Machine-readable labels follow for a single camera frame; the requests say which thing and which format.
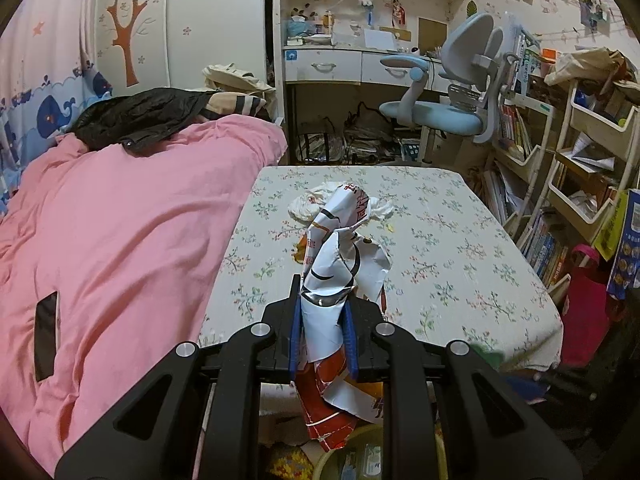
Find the floral tablecloth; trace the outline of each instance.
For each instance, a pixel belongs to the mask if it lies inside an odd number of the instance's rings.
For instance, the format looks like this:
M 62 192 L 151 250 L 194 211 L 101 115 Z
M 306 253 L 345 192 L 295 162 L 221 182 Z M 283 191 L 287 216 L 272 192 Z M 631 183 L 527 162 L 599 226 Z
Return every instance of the floral tablecloth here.
M 418 339 L 463 339 L 505 355 L 507 367 L 546 369 L 559 361 L 562 323 L 538 277 L 507 233 L 457 173 L 407 167 L 264 168 L 242 210 L 198 340 L 226 341 L 289 295 L 302 271 L 292 252 L 306 226 L 288 213 L 305 189 L 354 182 L 390 200 L 393 215 L 358 232 L 392 259 L 385 317 Z M 263 385 L 262 408 L 297 402 L 292 386 Z

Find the pink bag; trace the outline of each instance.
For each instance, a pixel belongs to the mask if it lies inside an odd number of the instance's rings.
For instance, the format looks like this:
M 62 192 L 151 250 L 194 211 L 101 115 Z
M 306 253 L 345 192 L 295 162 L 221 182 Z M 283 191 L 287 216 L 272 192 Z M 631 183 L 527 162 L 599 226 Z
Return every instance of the pink bag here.
M 598 270 L 600 253 L 581 244 L 571 254 L 572 259 L 580 254 L 590 260 L 586 267 L 578 267 L 574 262 L 570 271 L 571 284 L 562 310 L 561 359 L 567 366 L 583 367 L 593 358 L 611 324 L 621 320 L 626 311 L 623 304 L 607 294 L 609 273 Z

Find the hanging toy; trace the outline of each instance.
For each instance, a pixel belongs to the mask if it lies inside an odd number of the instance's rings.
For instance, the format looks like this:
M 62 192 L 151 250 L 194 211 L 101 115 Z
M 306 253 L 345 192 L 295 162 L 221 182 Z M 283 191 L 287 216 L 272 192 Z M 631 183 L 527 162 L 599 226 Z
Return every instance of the hanging toy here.
M 367 25 L 373 27 L 373 0 L 358 0 L 367 12 Z

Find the tree decal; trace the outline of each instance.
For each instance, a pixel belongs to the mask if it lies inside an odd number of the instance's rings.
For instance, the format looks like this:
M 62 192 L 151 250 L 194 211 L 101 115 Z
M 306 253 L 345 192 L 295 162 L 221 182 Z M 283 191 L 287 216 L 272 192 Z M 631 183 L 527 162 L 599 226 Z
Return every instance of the tree decal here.
M 119 46 L 124 54 L 124 67 L 127 74 L 127 87 L 138 84 L 136 72 L 133 70 L 133 62 L 131 60 L 131 35 L 133 33 L 133 25 L 140 15 L 140 12 L 146 7 L 146 2 L 138 3 L 133 0 L 131 8 L 131 19 L 129 25 L 123 27 L 118 19 L 118 0 L 113 2 L 112 6 L 107 7 L 107 12 L 113 18 L 113 24 L 116 27 L 116 39 L 111 43 L 113 46 Z
M 108 46 L 119 46 L 124 55 L 124 65 L 126 74 L 127 87 L 133 86 L 138 81 L 138 76 L 134 68 L 134 56 L 131 52 L 131 40 L 135 35 L 146 36 L 149 34 L 147 25 L 154 23 L 155 18 L 150 16 L 144 20 L 138 20 L 140 13 L 149 5 L 157 5 L 161 0 L 113 0 L 113 5 L 106 7 L 107 13 L 102 14 L 98 21 L 105 31 L 114 32 L 115 38 L 111 40 Z M 111 16 L 113 27 L 105 20 L 106 14 Z M 138 64 L 145 62 L 144 56 L 136 56 Z

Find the desk drawer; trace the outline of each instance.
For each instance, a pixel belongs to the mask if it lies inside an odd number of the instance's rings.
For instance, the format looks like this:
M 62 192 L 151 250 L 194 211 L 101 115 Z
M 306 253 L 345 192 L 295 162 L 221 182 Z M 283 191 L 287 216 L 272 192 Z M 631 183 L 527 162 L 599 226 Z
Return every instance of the desk drawer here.
M 285 50 L 286 81 L 359 83 L 362 53 L 349 50 Z
M 380 60 L 388 54 L 362 53 L 362 82 L 382 85 L 411 86 L 408 68 L 383 66 Z

